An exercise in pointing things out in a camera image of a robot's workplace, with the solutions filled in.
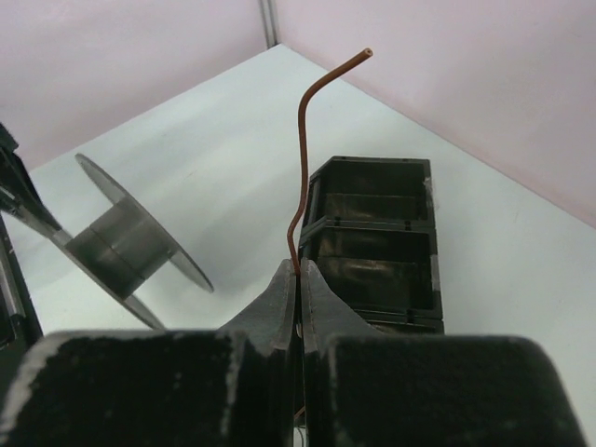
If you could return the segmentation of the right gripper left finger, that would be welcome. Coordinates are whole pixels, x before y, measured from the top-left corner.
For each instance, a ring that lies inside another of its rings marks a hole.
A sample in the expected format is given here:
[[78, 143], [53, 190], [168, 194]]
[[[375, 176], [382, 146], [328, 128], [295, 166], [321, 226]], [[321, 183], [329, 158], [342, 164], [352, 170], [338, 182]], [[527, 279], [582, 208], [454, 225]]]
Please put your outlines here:
[[25, 355], [5, 446], [289, 446], [296, 277], [217, 330], [57, 332]]

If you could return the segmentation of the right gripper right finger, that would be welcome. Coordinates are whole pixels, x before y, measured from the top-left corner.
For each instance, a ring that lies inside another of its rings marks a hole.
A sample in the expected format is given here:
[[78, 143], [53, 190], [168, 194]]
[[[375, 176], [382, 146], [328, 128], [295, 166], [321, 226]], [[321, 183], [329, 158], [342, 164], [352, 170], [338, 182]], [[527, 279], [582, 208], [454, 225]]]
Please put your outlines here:
[[578, 446], [545, 351], [516, 336], [376, 330], [318, 267], [301, 275], [305, 419], [313, 446]]

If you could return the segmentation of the black cable spool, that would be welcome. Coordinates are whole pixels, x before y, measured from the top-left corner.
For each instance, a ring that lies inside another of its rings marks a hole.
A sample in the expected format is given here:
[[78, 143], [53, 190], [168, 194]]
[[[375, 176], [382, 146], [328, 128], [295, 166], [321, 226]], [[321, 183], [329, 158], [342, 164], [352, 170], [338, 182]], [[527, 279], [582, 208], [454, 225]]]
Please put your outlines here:
[[75, 160], [111, 202], [111, 207], [78, 235], [62, 229], [49, 239], [88, 277], [137, 320], [153, 330], [166, 329], [135, 296], [164, 264], [209, 293], [214, 287], [178, 241], [120, 183], [83, 154]]

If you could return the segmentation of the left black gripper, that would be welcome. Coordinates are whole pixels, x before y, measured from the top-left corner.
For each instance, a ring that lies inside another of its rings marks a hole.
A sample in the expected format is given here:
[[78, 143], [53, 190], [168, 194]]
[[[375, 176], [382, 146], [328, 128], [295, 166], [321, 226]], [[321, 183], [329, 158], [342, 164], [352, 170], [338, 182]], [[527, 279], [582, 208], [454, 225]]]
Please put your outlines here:
[[[37, 194], [21, 158], [19, 144], [1, 125], [1, 211], [37, 233], [57, 233], [61, 225]], [[43, 337], [34, 304], [4, 219], [1, 219], [1, 348], [29, 348]]]

